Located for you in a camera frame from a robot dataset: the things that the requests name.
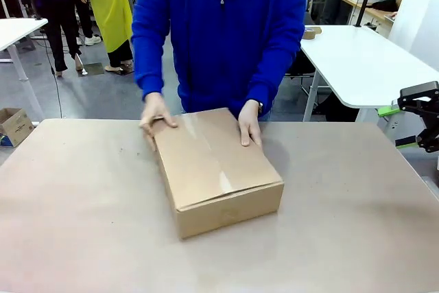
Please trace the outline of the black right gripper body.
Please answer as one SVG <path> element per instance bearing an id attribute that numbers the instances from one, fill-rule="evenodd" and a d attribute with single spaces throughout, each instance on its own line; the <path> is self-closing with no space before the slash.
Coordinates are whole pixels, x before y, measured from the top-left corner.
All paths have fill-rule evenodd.
<path id="1" fill-rule="evenodd" d="M 400 90 L 399 109 L 418 115 L 426 128 L 438 124 L 438 82 L 426 82 Z"/>

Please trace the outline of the person's left hand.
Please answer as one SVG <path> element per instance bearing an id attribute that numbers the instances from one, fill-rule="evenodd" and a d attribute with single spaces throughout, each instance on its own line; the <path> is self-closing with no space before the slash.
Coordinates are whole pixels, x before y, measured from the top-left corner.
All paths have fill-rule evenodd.
<path id="1" fill-rule="evenodd" d="M 253 141 L 257 146 L 262 148 L 261 131 L 259 127 L 259 103 L 256 100 L 249 99 L 241 109 L 238 116 L 238 124 L 241 135 L 241 144 L 248 147 Z"/>

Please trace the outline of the person's right hand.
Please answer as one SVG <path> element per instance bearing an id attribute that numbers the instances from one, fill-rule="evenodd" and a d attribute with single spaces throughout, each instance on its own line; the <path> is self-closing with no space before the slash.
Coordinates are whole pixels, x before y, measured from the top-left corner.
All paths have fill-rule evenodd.
<path id="1" fill-rule="evenodd" d="M 178 124 L 174 121 L 171 113 L 165 104 L 165 100 L 161 93 L 153 92 L 145 96 L 144 109 L 141 114 L 139 127 L 143 131 L 145 139 L 150 144 L 153 152 L 156 151 L 154 142 L 153 125 L 155 121 L 164 121 L 170 128 L 177 128 Z"/>

